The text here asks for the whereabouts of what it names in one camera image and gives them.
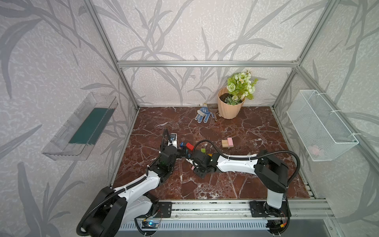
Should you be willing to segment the green white artificial flowers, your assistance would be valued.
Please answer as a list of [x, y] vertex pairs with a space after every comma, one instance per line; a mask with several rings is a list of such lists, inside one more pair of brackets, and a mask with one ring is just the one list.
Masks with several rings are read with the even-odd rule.
[[245, 99], [253, 100], [256, 84], [259, 80], [251, 80], [251, 72], [246, 70], [232, 75], [227, 80], [227, 96], [223, 102], [228, 105], [241, 104]]

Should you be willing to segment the red block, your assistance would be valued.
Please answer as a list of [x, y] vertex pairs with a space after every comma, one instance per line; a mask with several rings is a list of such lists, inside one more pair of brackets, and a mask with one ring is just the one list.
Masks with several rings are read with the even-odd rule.
[[190, 143], [186, 143], [186, 148], [190, 151], [193, 151], [194, 150], [194, 146]]

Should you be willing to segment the aluminium frame crossbar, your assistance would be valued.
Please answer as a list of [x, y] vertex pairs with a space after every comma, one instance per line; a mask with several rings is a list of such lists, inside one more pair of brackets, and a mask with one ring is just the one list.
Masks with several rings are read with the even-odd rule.
[[119, 61], [120, 68], [130, 67], [284, 67], [294, 68], [296, 61]]

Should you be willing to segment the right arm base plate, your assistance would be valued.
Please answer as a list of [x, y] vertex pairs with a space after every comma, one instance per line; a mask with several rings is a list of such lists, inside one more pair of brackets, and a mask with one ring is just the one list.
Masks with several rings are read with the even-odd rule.
[[280, 209], [269, 206], [266, 201], [254, 200], [249, 202], [252, 217], [291, 217], [291, 211], [287, 200], [282, 201]]

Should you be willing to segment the natural wood block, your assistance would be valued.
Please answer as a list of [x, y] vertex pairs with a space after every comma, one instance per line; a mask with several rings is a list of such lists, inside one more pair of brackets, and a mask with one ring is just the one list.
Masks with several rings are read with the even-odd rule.
[[223, 147], [223, 148], [228, 148], [228, 147], [229, 147], [229, 142], [228, 142], [228, 140], [222, 140], [222, 147]]

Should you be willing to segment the clear plastic wall tray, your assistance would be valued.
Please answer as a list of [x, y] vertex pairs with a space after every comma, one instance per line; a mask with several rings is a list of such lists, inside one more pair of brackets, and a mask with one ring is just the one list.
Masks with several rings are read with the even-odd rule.
[[89, 93], [42, 154], [54, 161], [85, 161], [118, 106], [116, 96]]

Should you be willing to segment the beige flower pot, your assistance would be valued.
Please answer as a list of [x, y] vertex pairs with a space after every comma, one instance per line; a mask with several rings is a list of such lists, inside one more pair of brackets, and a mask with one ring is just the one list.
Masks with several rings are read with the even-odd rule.
[[219, 92], [218, 92], [218, 111], [219, 111], [219, 115], [225, 119], [233, 119], [235, 118], [244, 102], [245, 102], [245, 99], [243, 99], [243, 101], [240, 103], [240, 104], [237, 104], [237, 105], [229, 105], [227, 103], [224, 103], [222, 100], [221, 100], [221, 96], [225, 93], [228, 93], [228, 90], [226, 87], [222, 88]]

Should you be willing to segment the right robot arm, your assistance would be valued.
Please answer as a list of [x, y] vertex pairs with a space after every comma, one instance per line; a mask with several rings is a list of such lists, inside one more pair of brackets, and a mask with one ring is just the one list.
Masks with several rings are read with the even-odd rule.
[[[277, 154], [289, 154], [296, 159], [295, 171], [288, 176], [288, 165], [279, 159]], [[246, 156], [232, 156], [223, 153], [215, 153], [212, 156], [201, 151], [194, 150], [186, 155], [186, 161], [193, 166], [194, 173], [203, 178], [213, 172], [241, 172], [258, 177], [267, 188], [266, 202], [252, 204], [253, 213], [265, 214], [270, 217], [279, 217], [284, 195], [300, 171], [300, 159], [292, 151], [282, 150], [268, 152], [263, 150], [258, 154]]]

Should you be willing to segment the aluminium front rail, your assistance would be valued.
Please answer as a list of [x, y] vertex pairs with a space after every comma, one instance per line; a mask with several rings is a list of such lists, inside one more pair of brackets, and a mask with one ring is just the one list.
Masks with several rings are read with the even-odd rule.
[[166, 220], [248, 220], [267, 219], [334, 219], [328, 202], [324, 199], [289, 199], [291, 217], [252, 217], [249, 199], [198, 199], [198, 200], [163, 200], [173, 203], [170, 218]]

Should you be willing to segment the green mat in tray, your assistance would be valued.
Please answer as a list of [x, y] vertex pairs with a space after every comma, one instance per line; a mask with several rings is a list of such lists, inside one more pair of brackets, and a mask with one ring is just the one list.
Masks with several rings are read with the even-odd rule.
[[94, 108], [73, 135], [69, 144], [95, 145], [115, 109]]

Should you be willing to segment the pink block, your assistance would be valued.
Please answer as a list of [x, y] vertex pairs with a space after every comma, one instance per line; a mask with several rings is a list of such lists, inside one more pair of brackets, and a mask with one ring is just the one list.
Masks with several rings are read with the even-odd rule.
[[228, 147], [229, 148], [234, 147], [234, 142], [233, 142], [233, 139], [231, 137], [228, 137], [227, 141], [228, 141]]

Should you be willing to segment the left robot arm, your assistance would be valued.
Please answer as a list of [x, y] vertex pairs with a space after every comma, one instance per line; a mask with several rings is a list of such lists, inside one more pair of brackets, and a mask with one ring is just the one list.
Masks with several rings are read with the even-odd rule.
[[104, 187], [79, 221], [77, 235], [114, 237], [130, 220], [155, 215], [158, 199], [149, 192], [163, 184], [172, 175], [176, 160], [187, 158], [188, 153], [185, 146], [162, 145], [145, 174], [121, 187]]

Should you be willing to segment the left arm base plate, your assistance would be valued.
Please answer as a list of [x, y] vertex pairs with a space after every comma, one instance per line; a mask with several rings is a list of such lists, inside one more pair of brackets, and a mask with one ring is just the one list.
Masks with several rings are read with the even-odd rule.
[[149, 217], [170, 218], [172, 205], [173, 203], [170, 201], [155, 201], [147, 215]]

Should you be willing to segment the blue white garden glove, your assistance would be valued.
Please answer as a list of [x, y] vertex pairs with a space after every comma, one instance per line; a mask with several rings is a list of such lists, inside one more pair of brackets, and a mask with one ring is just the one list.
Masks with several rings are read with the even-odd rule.
[[210, 118], [214, 118], [214, 115], [212, 112], [209, 111], [207, 107], [201, 107], [199, 110], [197, 110], [197, 115], [195, 117], [195, 120], [198, 123], [208, 123], [208, 120]]

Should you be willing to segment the left controller board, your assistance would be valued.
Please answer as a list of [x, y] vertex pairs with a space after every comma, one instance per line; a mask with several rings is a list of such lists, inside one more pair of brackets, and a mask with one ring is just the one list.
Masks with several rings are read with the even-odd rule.
[[142, 228], [143, 229], [158, 229], [160, 225], [159, 220], [148, 220], [145, 219], [142, 221]]

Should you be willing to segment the small brown rake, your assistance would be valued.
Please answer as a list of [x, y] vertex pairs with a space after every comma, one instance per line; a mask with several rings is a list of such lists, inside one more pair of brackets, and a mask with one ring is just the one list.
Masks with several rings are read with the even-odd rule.
[[218, 121], [217, 119], [217, 113], [218, 113], [218, 104], [212, 103], [212, 104], [207, 104], [209, 112], [212, 114], [212, 117], [214, 118], [215, 122]]

